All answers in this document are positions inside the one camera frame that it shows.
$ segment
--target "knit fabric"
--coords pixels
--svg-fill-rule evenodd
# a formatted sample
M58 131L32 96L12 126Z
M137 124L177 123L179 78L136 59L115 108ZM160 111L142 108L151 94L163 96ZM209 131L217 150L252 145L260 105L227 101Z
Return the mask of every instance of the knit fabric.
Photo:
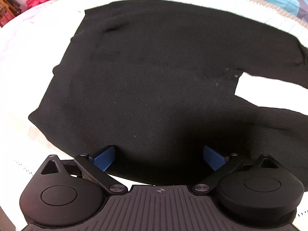
M203 146L270 154L308 186L308 116L234 95L243 72L308 88L294 36L232 13L160 1L86 11L37 110L29 115L75 156L116 146L107 172L194 184L213 170Z

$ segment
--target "white sheet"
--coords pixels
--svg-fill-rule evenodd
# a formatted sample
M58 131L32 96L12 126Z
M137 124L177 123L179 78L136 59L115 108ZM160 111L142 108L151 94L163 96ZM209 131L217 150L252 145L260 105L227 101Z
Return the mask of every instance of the white sheet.
M84 10L112 1L117 0L58 0L18 27L13 20L0 30L0 182L5 184L0 187L0 206L18 230L26 225L19 197L32 174L50 154L70 159L49 143L27 117L38 107L52 78L52 69L60 63L84 17ZM259 3L249 0L173 1L223 9L275 25L308 46L305 27ZM308 90L298 85L244 74L235 94L258 106L287 108L308 115ZM127 186L133 183L123 182ZM301 205L299 213L305 208L308 212L308 202L303 200ZM301 222L308 226L308 218L303 218L304 215L295 219L301 231L307 230Z

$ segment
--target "circular cap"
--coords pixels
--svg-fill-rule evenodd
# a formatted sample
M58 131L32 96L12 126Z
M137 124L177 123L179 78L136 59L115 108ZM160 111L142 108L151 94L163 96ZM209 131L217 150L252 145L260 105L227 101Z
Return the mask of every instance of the circular cap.
M63 206L71 203L77 197L77 191L69 186L53 186L41 195L41 199L51 206Z
M217 186L219 201L247 220L278 220L296 209L302 183L288 170L252 168L229 174Z
M269 177L248 178L244 185L257 192L272 192L280 188L281 183L278 180Z
M195 190L199 191L199 192L205 192L208 191L210 189L210 187L206 184L197 184L195 186Z
M115 184L110 187L110 190L113 192L122 192L125 189L125 186L122 184Z

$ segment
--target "metal screw head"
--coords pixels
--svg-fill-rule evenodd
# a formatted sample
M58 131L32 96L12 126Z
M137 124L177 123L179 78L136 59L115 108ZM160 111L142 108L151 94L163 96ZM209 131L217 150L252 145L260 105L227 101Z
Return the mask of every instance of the metal screw head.
M205 192L205 191L208 191L209 189L210 189L209 185L206 185L206 184L197 184L195 186L195 190L199 192Z
M122 192L125 189L125 186L122 184L115 184L110 187L110 190L113 192Z

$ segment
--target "ribbed plate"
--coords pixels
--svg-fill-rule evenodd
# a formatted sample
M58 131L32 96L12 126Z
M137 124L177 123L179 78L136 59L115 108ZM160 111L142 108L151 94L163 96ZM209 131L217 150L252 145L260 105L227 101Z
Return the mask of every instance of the ribbed plate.
M186 186L134 186L112 196L93 218L65 231L261 231L225 217L208 196L195 196ZM269 229L296 231L292 225ZM43 231L31 224L24 231Z

